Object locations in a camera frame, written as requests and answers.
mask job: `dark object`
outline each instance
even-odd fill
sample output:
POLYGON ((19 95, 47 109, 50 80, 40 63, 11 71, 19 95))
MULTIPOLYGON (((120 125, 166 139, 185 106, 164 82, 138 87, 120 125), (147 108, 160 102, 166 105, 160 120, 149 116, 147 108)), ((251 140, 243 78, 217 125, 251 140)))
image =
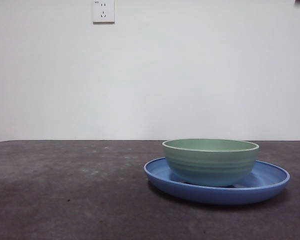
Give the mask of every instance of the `dark object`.
POLYGON ((162 142, 0 142, 0 240, 300 240, 300 141, 253 141, 259 160, 291 180, 241 206, 193 203, 150 184, 143 166, 164 155, 162 142))
POLYGON ((295 1, 294 1, 294 5, 300 6, 300 0, 295 0, 295 1))

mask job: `ceramic bowl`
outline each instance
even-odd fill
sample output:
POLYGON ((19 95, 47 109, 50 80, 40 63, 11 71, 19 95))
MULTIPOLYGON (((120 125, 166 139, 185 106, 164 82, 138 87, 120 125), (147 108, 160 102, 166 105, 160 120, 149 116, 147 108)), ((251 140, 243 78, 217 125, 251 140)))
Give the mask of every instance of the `ceramic bowl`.
POLYGON ((252 170, 259 145, 226 139, 177 139, 162 143, 167 163, 185 182, 226 187, 252 170))

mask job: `white wall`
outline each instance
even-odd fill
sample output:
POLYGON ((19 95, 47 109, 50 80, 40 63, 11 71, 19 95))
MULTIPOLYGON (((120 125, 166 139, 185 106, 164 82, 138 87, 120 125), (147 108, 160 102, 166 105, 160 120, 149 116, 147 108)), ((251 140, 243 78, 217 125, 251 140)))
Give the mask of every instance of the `white wall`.
POLYGON ((0 0, 0 141, 300 140, 293 0, 0 0))

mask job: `electrical outlet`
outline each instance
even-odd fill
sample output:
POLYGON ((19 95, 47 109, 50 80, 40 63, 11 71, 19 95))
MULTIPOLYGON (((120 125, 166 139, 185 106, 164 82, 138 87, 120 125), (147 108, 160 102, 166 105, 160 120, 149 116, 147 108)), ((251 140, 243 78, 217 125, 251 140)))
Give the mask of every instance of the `electrical outlet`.
POLYGON ((93 23, 115 22, 115 0, 94 0, 92 2, 93 23))

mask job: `plate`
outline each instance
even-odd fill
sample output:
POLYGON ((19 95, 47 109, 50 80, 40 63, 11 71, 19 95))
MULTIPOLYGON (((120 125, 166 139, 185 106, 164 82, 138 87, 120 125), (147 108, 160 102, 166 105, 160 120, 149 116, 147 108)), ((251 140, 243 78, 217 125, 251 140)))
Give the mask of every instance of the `plate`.
POLYGON ((147 162, 144 171, 149 181, 167 194, 215 205, 243 205, 265 201, 278 195, 290 179, 289 173, 283 168, 258 160, 248 176, 228 187, 186 183, 171 171, 165 157, 147 162))

